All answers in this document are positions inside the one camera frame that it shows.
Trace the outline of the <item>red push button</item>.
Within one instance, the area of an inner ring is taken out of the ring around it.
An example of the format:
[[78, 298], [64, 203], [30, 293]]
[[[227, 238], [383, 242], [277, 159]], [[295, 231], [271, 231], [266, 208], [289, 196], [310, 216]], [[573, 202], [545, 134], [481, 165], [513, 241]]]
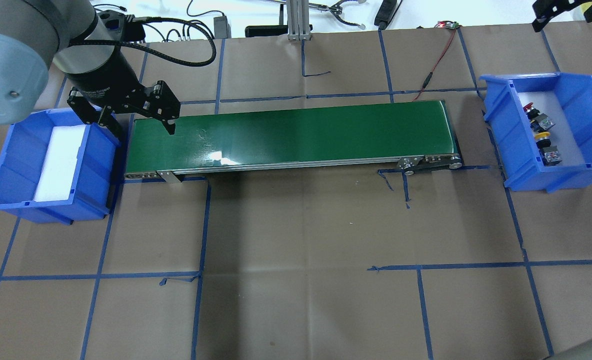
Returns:
[[536, 109], [533, 102], [527, 103], [523, 111], [529, 120], [529, 127], [535, 133], [549, 132], [555, 126], [554, 121], [547, 114]]

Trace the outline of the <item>yellow push button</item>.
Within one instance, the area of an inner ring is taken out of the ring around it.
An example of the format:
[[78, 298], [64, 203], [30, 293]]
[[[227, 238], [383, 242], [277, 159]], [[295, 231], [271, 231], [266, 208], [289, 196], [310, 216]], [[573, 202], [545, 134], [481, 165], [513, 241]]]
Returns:
[[548, 131], [539, 132], [534, 135], [534, 141], [539, 150], [544, 166], [557, 166], [561, 164], [562, 157], [558, 147], [552, 143], [551, 133]]

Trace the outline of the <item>blue bin left side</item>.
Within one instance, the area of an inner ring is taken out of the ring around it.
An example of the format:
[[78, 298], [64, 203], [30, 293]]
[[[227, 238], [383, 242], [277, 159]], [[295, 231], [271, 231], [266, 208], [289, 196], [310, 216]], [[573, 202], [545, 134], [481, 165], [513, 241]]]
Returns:
[[[52, 130], [56, 126], [86, 125], [78, 151], [69, 198], [33, 200]], [[114, 155], [120, 142], [97, 124], [84, 124], [70, 109], [34, 112], [8, 128], [0, 152], [0, 211], [32, 223], [62, 223], [103, 219]]]

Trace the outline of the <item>blue bin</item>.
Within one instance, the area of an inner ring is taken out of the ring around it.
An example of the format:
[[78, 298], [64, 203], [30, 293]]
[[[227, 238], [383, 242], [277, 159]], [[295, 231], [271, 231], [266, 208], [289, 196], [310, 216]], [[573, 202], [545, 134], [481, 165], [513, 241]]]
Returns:
[[[568, 72], [482, 75], [485, 121], [511, 191], [581, 189], [592, 184], [592, 75]], [[544, 166], [523, 107], [548, 115], [562, 162]]]
[[[86, 125], [78, 151], [69, 198], [33, 200], [52, 130], [56, 126]], [[103, 219], [114, 155], [120, 142], [97, 124], [84, 124], [70, 109], [34, 112], [8, 128], [0, 152], [0, 211], [32, 223], [62, 223]]]

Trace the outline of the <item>black power adapter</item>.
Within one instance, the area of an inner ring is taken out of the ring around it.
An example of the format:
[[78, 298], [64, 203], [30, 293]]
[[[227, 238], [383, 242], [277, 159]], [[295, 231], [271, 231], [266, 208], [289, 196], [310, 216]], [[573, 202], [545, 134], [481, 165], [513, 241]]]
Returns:
[[213, 18], [214, 39], [230, 39], [232, 37], [231, 26], [226, 15]]

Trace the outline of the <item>blue bin right side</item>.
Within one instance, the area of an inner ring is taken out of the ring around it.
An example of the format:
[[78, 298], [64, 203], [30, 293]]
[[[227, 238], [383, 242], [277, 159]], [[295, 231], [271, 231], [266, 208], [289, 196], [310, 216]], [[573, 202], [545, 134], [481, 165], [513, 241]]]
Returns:
[[[581, 189], [592, 184], [592, 75], [568, 72], [482, 75], [485, 121], [511, 191]], [[562, 162], [544, 166], [523, 107], [548, 115]]]

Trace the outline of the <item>black handheld device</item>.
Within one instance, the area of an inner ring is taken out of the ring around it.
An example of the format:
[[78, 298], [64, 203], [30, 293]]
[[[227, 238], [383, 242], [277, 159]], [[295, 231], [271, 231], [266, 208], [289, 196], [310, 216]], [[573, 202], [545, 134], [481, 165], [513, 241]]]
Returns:
[[402, 0], [382, 0], [373, 19], [373, 25], [379, 31], [386, 30], [401, 8]]

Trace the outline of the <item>green conveyor belt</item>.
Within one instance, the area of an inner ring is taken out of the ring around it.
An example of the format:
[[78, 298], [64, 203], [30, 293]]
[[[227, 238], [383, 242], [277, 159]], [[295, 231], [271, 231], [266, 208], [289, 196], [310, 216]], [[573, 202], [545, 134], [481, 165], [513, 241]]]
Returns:
[[442, 100], [134, 121], [125, 178], [395, 162], [405, 174], [465, 163]]

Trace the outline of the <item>green grabber reach tool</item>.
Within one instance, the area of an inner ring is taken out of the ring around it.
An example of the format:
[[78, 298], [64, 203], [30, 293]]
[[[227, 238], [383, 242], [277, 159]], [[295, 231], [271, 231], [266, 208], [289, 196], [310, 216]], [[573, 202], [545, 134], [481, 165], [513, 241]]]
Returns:
[[[283, 6], [286, 5], [286, 0], [266, 0], [265, 2], [277, 3], [277, 4], [283, 5]], [[335, 2], [334, 4], [331, 4], [331, 5], [311, 2], [309, 0], [309, 12], [310, 12], [310, 10], [316, 10], [316, 11], [319, 11], [322, 13], [329, 13], [329, 14], [331, 14], [331, 16], [333, 16], [333, 18], [335, 18], [335, 20], [337, 22], [341, 23], [342, 25], [346, 25], [347, 27], [356, 27], [360, 30], [365, 30], [366, 25], [364, 25], [364, 23], [349, 22], [343, 18], [343, 13], [344, 13], [343, 5], [346, 3], [352, 3], [352, 2], [356, 3], [356, 4], [363, 4], [366, 2], [366, 0], [338, 0], [337, 2]]]

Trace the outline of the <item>aluminium frame post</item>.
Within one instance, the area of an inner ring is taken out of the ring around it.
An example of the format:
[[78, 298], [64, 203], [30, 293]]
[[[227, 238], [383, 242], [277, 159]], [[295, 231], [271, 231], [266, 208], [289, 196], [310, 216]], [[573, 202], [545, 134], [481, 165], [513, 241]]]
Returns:
[[287, 38], [290, 41], [311, 39], [309, 0], [286, 0]]

